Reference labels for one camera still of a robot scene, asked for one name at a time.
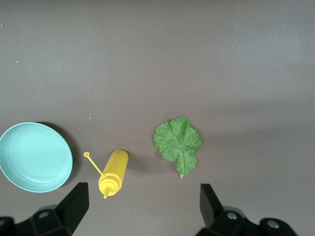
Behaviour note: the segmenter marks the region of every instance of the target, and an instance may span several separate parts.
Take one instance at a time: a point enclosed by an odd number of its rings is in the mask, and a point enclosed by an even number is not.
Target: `screw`
[[[230,219],[230,220],[236,220],[237,219],[237,215],[233,212],[229,212],[227,214],[227,217]]]
[[[274,220],[268,220],[267,224],[273,229],[278,229],[279,228],[279,224],[276,221],[274,221]]]
[[[48,214],[49,214],[48,211],[44,211],[44,212],[42,212],[41,214],[39,214],[38,218],[39,218],[39,219],[45,218]]]

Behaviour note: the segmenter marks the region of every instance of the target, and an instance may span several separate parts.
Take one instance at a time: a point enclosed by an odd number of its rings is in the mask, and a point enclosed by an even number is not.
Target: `green leaf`
[[[156,128],[153,143],[165,160],[177,161],[177,171],[183,178],[196,167],[195,152],[201,139],[185,116],[167,119]]]

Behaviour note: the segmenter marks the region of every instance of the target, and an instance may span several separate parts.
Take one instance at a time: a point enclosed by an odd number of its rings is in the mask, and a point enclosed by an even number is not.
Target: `squeeze bottle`
[[[124,176],[128,163],[128,153],[124,150],[116,150],[110,156],[103,172],[97,167],[97,165],[90,158],[90,153],[85,152],[83,154],[94,165],[96,170],[100,173],[101,177],[98,180],[98,186],[100,192],[106,199],[108,196],[115,195],[122,187]]]

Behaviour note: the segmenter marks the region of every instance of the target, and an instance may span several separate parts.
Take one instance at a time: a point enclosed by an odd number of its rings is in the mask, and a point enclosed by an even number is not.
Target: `bottle body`
[[[122,187],[124,176],[128,164],[129,156],[124,150],[116,150],[110,156],[103,176],[99,178],[99,190],[106,199],[108,196],[113,196]]]

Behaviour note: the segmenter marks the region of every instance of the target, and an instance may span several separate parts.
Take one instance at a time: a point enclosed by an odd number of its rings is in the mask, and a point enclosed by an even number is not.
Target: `turquoise plate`
[[[72,170],[64,138],[40,123],[20,123],[0,138],[0,168],[16,186],[44,193],[62,186]]]

